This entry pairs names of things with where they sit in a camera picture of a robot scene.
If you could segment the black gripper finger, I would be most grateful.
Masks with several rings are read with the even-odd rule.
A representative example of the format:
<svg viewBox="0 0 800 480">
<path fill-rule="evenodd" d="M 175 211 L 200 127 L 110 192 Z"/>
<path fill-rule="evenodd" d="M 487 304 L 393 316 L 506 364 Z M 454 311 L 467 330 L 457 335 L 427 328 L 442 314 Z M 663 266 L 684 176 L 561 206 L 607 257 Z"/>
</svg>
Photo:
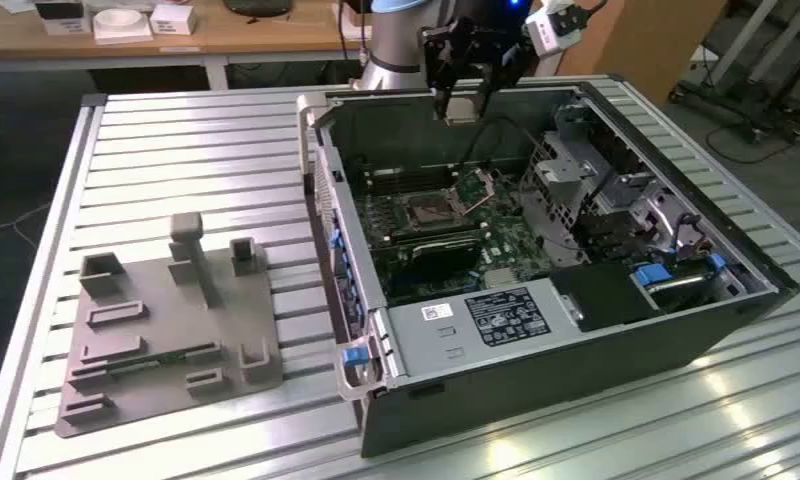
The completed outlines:
<svg viewBox="0 0 800 480">
<path fill-rule="evenodd" d="M 477 116 L 479 119 L 486 115 L 494 88 L 497 87 L 495 80 L 498 68 L 491 64 L 483 64 L 481 70 L 482 82 L 477 90 Z"/>
<path fill-rule="evenodd" d="M 439 120 L 447 118 L 447 109 L 453 98 L 455 84 L 455 81 L 437 81 L 431 85 L 434 93 L 434 110 Z"/>
</svg>

